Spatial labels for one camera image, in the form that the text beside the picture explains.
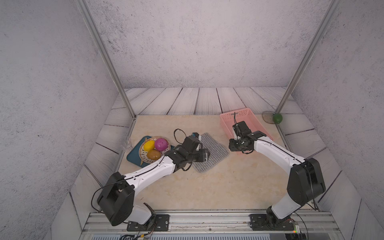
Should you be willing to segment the grey striped square dishcloth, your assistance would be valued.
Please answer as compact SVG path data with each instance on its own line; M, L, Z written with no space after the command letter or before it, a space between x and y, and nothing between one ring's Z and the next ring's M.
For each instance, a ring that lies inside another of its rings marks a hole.
M216 141L209 133L200 135L199 140L202 142L203 148L210 152L210 156L206 162L193 163L193 167L198 173L211 170L230 154L228 148Z

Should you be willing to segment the pink plastic basket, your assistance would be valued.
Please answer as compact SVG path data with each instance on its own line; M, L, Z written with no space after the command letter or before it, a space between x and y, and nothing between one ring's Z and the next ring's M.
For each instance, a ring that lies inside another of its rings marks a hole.
M228 139L235 138L235 132L233 129L233 125L235 124L234 117L236 117L237 123L244 121L252 132L261 131L266 134L271 140L274 140L274 138L270 135L267 129L262 125L262 123L258 120L255 114L249 108L239 109L220 114L221 126L224 129Z

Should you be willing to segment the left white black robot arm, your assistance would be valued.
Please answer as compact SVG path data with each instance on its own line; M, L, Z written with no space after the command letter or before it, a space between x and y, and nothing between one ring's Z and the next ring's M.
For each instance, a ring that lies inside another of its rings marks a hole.
M140 204L135 198L161 178L178 170L186 171L187 164L206 162L210 152L203 148L201 139L198 133L193 133L154 163L129 174L112 174L97 199L111 225L117 226L129 221L147 228L152 227L156 219L155 211L146 203Z

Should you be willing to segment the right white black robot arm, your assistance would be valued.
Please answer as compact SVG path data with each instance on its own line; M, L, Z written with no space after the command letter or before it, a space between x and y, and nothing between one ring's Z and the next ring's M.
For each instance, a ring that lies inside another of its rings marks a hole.
M289 174L287 193L267 209L271 222L286 219L326 191L321 166L316 159L295 155L260 131L230 139L229 149L243 154L260 153Z

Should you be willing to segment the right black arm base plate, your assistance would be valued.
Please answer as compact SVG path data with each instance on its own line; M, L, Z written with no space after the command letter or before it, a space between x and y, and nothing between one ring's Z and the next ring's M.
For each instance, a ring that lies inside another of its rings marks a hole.
M290 216L278 219L268 214L251 214L250 228L253 231L294 231L295 222Z

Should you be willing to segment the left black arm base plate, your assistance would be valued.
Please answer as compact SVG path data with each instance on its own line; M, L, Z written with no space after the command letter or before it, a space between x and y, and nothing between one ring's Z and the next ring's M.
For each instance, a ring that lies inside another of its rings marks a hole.
M141 225L136 222L129 222L128 232L167 232L169 229L170 215L154 214L149 220Z

